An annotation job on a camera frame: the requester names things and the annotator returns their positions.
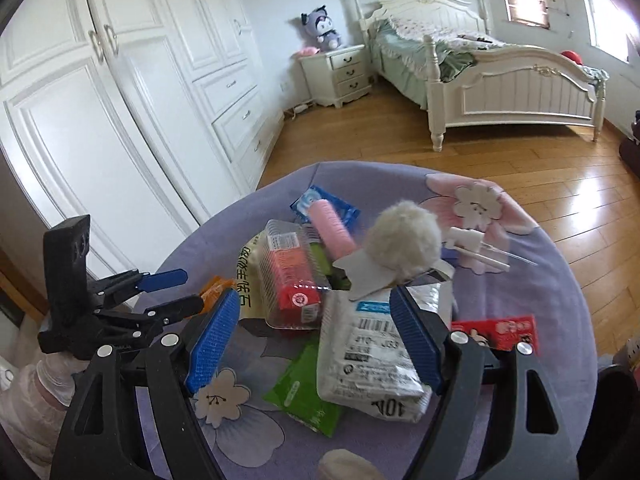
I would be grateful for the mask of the left hand in white glove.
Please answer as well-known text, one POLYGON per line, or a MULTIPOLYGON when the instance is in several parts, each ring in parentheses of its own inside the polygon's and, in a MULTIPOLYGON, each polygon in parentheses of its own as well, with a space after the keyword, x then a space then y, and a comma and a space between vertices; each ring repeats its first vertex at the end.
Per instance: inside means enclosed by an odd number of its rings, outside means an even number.
POLYGON ((74 375, 88 361, 70 352, 37 352, 1 393, 1 426, 21 458, 39 479, 50 477, 53 455, 64 418, 73 400, 74 375))

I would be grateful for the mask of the right hand in white glove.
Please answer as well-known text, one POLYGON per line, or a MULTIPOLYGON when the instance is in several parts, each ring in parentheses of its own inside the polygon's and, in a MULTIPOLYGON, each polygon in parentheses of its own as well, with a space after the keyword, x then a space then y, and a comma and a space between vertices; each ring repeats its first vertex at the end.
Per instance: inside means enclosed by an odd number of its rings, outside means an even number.
POLYGON ((320 480, 385 480, 384 474, 371 462, 346 448, 326 452, 319 460, 320 480))

